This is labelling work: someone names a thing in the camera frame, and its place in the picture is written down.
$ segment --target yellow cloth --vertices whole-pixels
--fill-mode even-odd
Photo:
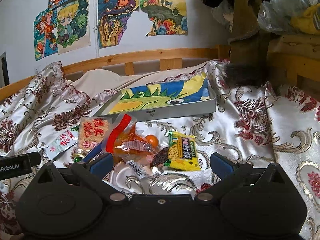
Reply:
[[[317,13],[320,3],[310,6],[304,11],[301,17],[292,17],[291,25],[303,33],[320,35],[320,31],[316,29],[313,17]]]

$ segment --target orange snack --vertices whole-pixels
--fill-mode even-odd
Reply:
[[[147,141],[155,148],[159,145],[159,140],[153,134],[149,134],[146,136]]]
[[[134,160],[142,165],[150,164],[157,153],[151,142],[136,134],[136,119],[125,113],[119,114],[105,134],[102,149],[125,161]]]

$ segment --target barcode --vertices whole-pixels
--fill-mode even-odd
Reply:
[[[139,164],[135,163],[134,161],[127,161],[127,164],[129,164],[130,168],[133,169],[139,179],[145,177],[144,172],[142,171],[142,167]]]
[[[102,156],[102,155],[104,155],[104,154],[105,154],[105,152],[104,152],[104,151],[99,152],[95,157],[93,157],[93,158],[90,160],[90,162],[92,162],[92,161],[94,161],[94,160],[98,159],[99,157],[101,157],[101,156]]]

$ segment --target bed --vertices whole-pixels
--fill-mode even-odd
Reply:
[[[203,63],[184,68],[185,58],[202,59]],[[138,65],[135,62],[156,59],[160,60],[160,71],[135,75]],[[166,140],[170,130],[195,135],[202,170],[164,171],[148,185],[142,185],[125,164],[118,163],[105,180],[127,194],[195,195],[219,181],[210,169],[212,152],[234,162],[247,161],[255,167],[264,168],[270,162],[279,162],[308,207],[301,235],[305,239],[319,239],[320,103],[298,88],[302,77],[320,81],[319,62],[270,52],[269,66],[275,69],[274,73],[284,67],[287,80],[281,82],[289,84],[280,86],[276,94],[270,82],[260,88],[229,87],[221,74],[228,59],[229,47],[220,45],[212,49],[125,53],[64,67],[61,62],[54,62],[36,76],[0,89],[0,100],[4,99],[0,106],[1,154],[12,156],[39,151],[43,165],[49,161],[44,148],[78,124],[82,116],[92,116],[118,90],[187,80],[204,72],[217,94],[215,113],[137,124],[144,135],[154,134],[160,141]],[[124,64],[119,68],[124,68],[126,75],[101,69],[116,64]],[[79,71],[83,76],[77,79]],[[74,151],[75,147],[71,147],[54,164],[59,168],[70,166]],[[15,202],[41,165],[34,167],[32,174],[0,182],[2,239],[20,233],[14,216]]]

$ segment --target snack wrapper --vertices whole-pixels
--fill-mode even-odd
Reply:
[[[78,132],[70,129],[61,134],[51,145],[45,148],[45,153],[50,160],[53,160],[59,153],[68,150],[77,143]]]
[[[82,117],[79,126],[77,155],[85,157],[104,137],[112,122],[111,118]]]
[[[164,166],[181,171],[200,171],[195,137],[170,131],[168,160]]]
[[[102,150],[121,157],[125,162],[133,160],[140,165],[149,165],[157,149],[145,137],[137,134],[136,122],[133,116],[120,113],[105,134]]]

